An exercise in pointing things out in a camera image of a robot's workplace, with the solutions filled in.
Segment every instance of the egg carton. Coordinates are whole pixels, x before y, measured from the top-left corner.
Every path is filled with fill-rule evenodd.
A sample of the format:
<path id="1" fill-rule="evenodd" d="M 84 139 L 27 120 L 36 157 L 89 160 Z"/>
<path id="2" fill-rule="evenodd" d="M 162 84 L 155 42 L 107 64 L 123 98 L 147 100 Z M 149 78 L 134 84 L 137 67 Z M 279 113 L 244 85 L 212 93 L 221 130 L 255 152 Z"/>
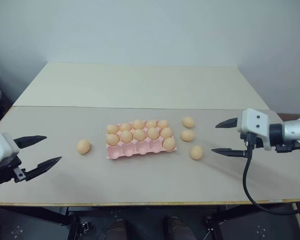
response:
<path id="1" fill-rule="evenodd" d="M 160 133 L 161 128 L 157 126 L 156 129 Z M 147 136 L 148 128 L 144 127 L 142 130 L 146 134 L 145 140 L 138 141 L 133 138 L 130 143 L 124 143 L 121 141 L 122 131 L 119 129 L 119 131 L 116 134 L 119 136 L 120 141 L 115 146 L 106 144 L 106 158 L 107 159 L 117 159 L 119 157 L 124 157 L 124 156 L 131 157 L 132 155 L 135 155 L 135 154 L 145 155 L 147 153 L 172 152 L 172 151 L 177 150 L 177 147 L 175 147 L 174 149 L 168 151 L 167 149 L 162 147 L 162 143 L 165 140 L 162 136 L 159 136 L 156 140 L 152 140 Z M 130 132 L 133 135 L 135 130 L 132 128 L 130 130 Z"/>

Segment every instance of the egg tray cell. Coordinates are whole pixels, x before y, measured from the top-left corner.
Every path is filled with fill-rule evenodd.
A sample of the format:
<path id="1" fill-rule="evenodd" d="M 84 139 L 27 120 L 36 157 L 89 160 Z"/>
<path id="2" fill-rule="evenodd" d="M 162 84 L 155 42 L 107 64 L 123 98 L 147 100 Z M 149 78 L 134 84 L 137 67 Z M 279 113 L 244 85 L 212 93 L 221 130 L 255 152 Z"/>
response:
<path id="1" fill-rule="evenodd" d="M 156 127 L 158 132 L 160 133 L 161 128 Z M 148 128 L 144 127 L 143 131 L 147 135 Z M 132 128 L 130 130 L 132 135 L 134 134 L 135 130 Z M 135 154 L 147 154 L 147 153 L 159 153 L 159 152 L 172 152 L 177 150 L 177 147 L 172 149 L 171 151 L 166 150 L 162 147 L 162 144 L 164 142 L 164 138 L 162 136 L 159 136 L 156 140 L 152 140 L 149 137 L 146 137 L 143 141 L 138 141 L 136 139 L 132 139 L 130 143 L 124 143 L 121 141 L 121 130 L 119 130 L 116 134 L 119 136 L 120 141 L 115 146 L 111 146 L 109 144 L 106 144 L 106 158 L 107 159 L 117 159 L 119 157 L 131 157 Z"/>

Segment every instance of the egg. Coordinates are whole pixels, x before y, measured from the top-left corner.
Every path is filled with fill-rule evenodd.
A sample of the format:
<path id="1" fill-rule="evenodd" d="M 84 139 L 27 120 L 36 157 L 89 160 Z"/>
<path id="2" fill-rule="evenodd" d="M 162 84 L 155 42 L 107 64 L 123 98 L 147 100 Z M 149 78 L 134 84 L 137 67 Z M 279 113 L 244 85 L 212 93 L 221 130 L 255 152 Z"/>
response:
<path id="1" fill-rule="evenodd" d="M 167 120 L 160 120 L 158 121 L 158 127 L 161 129 L 169 127 L 169 123 Z"/>
<path id="2" fill-rule="evenodd" d="M 173 137 L 166 138 L 163 143 L 162 147 L 168 151 L 172 151 L 176 147 L 176 141 Z"/>
<path id="3" fill-rule="evenodd" d="M 190 150 L 190 157 L 193 160 L 200 160 L 204 156 L 204 150 L 201 146 L 195 145 Z"/>
<path id="4" fill-rule="evenodd" d="M 107 134 L 116 134 L 117 132 L 119 132 L 118 125 L 107 125 L 106 126 L 106 133 Z"/>
<path id="5" fill-rule="evenodd" d="M 111 146 L 117 145 L 119 141 L 120 138 L 117 134 L 107 134 L 106 136 L 106 143 Z"/>
<path id="6" fill-rule="evenodd" d="M 146 134 L 151 140 L 157 140 L 159 137 L 159 132 L 154 127 L 149 128 Z"/>
<path id="7" fill-rule="evenodd" d="M 190 116 L 185 116 L 182 118 L 182 124 L 188 129 L 192 129 L 195 126 L 195 121 L 192 117 Z"/>
<path id="8" fill-rule="evenodd" d="M 131 130 L 131 124 L 130 123 L 122 123 L 120 126 L 121 132 L 123 131 L 130 131 Z"/>
<path id="9" fill-rule="evenodd" d="M 146 127 L 147 129 L 150 129 L 150 128 L 156 128 L 156 127 L 157 127 L 157 121 L 156 121 L 156 120 L 149 120 L 149 121 L 146 121 L 145 127 Z"/>
<path id="10" fill-rule="evenodd" d="M 141 130 L 141 129 L 137 129 L 134 131 L 133 133 L 133 138 L 139 142 L 142 142 L 143 140 L 146 139 L 146 133 L 145 131 Z"/>
<path id="11" fill-rule="evenodd" d="M 121 137 L 121 141 L 124 142 L 125 144 L 130 143 L 133 139 L 132 133 L 128 130 L 123 131 L 120 137 Z"/>
<path id="12" fill-rule="evenodd" d="M 160 136 L 164 139 L 170 138 L 172 136 L 172 131 L 170 127 L 165 127 L 160 131 Z"/>
<path id="13" fill-rule="evenodd" d="M 84 155 L 89 152 L 90 147 L 91 144 L 88 140 L 81 139 L 76 145 L 76 150 L 79 154 Z"/>
<path id="14" fill-rule="evenodd" d="M 139 120 L 139 119 L 136 119 L 133 121 L 132 123 L 132 126 L 133 126 L 133 129 L 144 129 L 145 127 L 145 124 L 143 121 Z"/>
<path id="15" fill-rule="evenodd" d="M 181 132 L 181 139 L 185 142 L 191 142 L 195 138 L 195 133 L 192 130 L 183 130 Z"/>

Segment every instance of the white tabletop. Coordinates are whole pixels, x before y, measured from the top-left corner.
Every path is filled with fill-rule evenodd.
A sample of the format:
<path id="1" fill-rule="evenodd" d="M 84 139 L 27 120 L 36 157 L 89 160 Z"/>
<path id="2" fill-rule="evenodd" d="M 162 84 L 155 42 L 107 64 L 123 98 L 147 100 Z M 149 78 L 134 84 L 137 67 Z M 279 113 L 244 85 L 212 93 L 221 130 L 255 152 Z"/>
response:
<path id="1" fill-rule="evenodd" d="M 265 110 L 272 123 L 276 113 Z M 62 156 L 48 172 L 28 182 L 0 185 L 2 205 L 107 206 L 107 205 L 200 205 L 249 203 L 242 186 L 246 159 L 226 157 L 214 148 L 244 150 L 235 128 L 215 125 L 241 114 L 241 110 L 133 109 L 95 107 L 16 106 L 0 122 L 0 131 L 19 138 L 44 135 L 47 139 L 24 148 L 22 168 Z M 181 141 L 184 116 L 196 126 L 193 142 Z M 167 119 L 177 150 L 106 158 L 106 125 L 134 119 Z M 87 155 L 76 152 L 80 139 L 91 142 Z M 193 145 L 204 148 L 204 158 L 194 161 Z M 247 176 L 253 198 L 266 202 L 300 200 L 300 152 L 279 154 L 264 149 L 253 152 Z"/>
<path id="2" fill-rule="evenodd" d="M 237 67 L 53 62 L 14 106 L 269 109 Z"/>

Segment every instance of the brown shoe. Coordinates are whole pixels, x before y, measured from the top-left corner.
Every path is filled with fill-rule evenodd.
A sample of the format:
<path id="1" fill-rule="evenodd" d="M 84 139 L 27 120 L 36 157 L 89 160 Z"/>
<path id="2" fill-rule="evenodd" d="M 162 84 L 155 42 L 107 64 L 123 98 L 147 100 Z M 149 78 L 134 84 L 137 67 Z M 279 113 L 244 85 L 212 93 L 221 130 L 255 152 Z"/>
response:
<path id="1" fill-rule="evenodd" d="M 168 240 L 197 240 L 192 230 L 176 216 L 167 220 Z"/>
<path id="2" fill-rule="evenodd" d="M 106 232 L 104 240 L 127 240 L 127 224 L 123 219 L 115 221 Z"/>

